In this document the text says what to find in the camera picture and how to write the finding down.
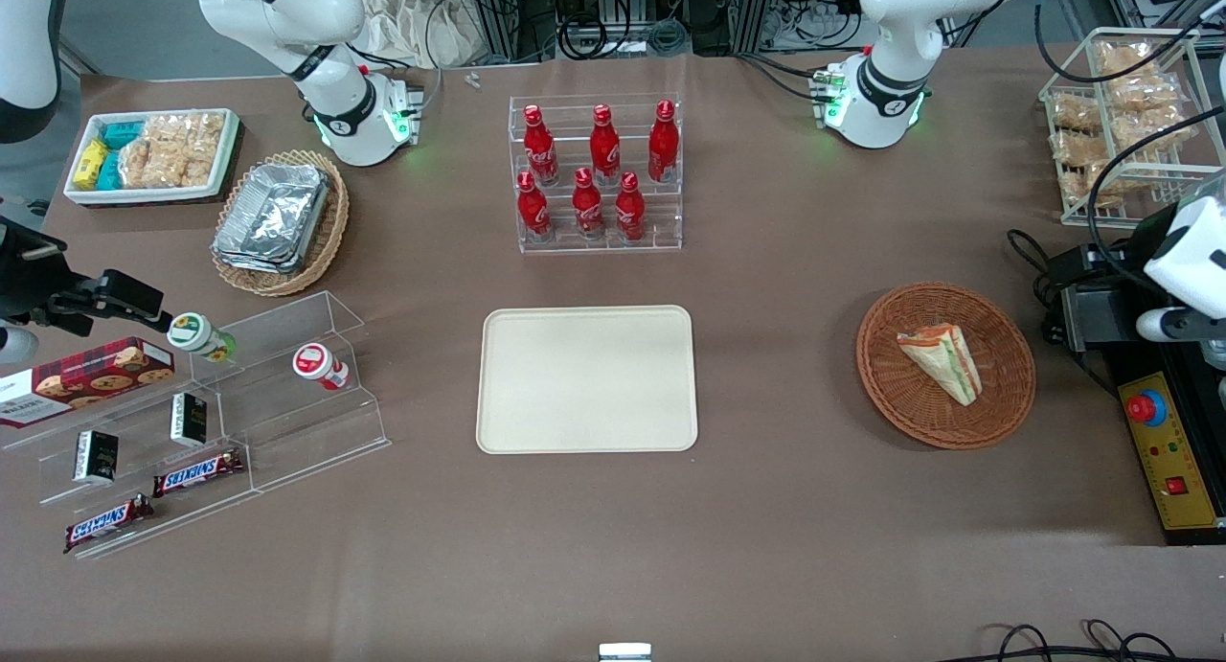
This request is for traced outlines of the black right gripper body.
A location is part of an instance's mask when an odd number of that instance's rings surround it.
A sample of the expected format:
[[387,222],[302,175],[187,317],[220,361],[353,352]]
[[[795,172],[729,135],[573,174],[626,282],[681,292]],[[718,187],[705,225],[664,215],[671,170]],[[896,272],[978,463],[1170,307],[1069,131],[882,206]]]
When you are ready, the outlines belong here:
[[4,217],[1,239],[1,318],[28,322],[58,292],[71,287],[64,256],[67,243]]

